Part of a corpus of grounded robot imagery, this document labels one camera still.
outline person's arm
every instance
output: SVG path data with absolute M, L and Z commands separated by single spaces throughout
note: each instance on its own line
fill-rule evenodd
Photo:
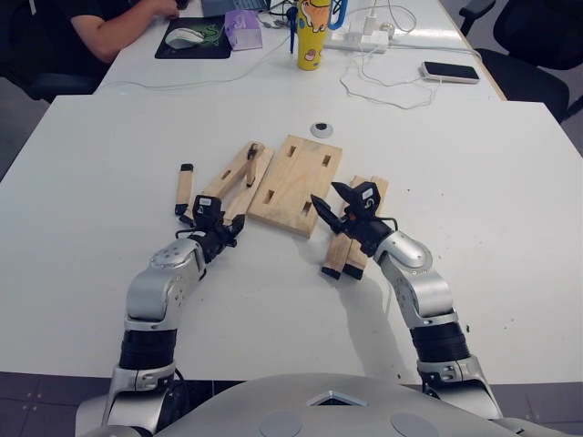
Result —
M 77 15 L 71 18 L 71 24 L 91 53 L 109 64 L 122 48 L 138 39 L 155 15 L 178 17 L 176 1 L 142 0 L 111 20 L 104 21 L 94 15 Z

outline laptop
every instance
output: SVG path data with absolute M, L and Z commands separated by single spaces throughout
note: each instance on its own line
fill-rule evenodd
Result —
M 200 3 L 202 4 L 203 16 L 225 15 L 234 9 L 248 9 L 251 11 L 266 11 L 269 9 L 266 0 L 201 0 Z

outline yellow water bottle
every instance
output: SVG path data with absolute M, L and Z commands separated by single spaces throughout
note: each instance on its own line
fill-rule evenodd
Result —
M 315 70 L 322 58 L 326 29 L 339 28 L 344 21 L 348 0 L 342 0 L 336 23 L 330 23 L 331 0 L 298 0 L 298 67 Z

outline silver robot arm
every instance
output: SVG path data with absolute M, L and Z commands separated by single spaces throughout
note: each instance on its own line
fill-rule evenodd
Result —
M 177 232 L 177 239 L 156 252 L 129 285 L 121 354 L 102 426 L 134 427 L 152 435 L 188 409 L 173 383 L 180 317 L 207 264 L 226 246 L 236 246 L 235 237 L 244 225 L 244 216 L 238 216 L 224 226 L 220 207 L 218 198 L 197 196 L 195 228 Z M 188 237 L 179 239 L 182 232 Z
M 429 249 L 399 231 L 393 218 L 376 217 L 381 197 L 373 182 L 356 188 L 338 182 L 332 186 L 348 204 L 343 217 L 336 217 L 321 198 L 312 196 L 312 204 L 332 231 L 356 239 L 362 252 L 374 256 L 393 286 L 417 349 L 424 392 L 486 419 L 501 418 L 478 359 L 465 344 L 451 291 L 435 271 Z M 384 223 L 387 220 L 394 229 Z
M 486 419 L 500 419 L 478 358 L 465 343 L 452 293 L 435 271 L 429 249 L 397 230 L 379 244 L 374 260 L 393 286 L 411 331 L 423 391 Z
M 201 245 L 177 239 L 156 252 L 131 282 L 121 356 L 113 370 L 103 425 L 139 425 L 156 431 L 176 371 L 174 347 L 185 300 L 205 273 Z M 146 391 L 150 394 L 142 401 L 128 395 Z M 144 420 L 128 414 L 133 405 Z

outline yellow cup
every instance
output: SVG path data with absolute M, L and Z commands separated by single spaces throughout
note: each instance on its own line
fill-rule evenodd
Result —
M 298 67 L 315 70 L 320 65 L 328 28 L 331 0 L 301 0 L 298 4 Z

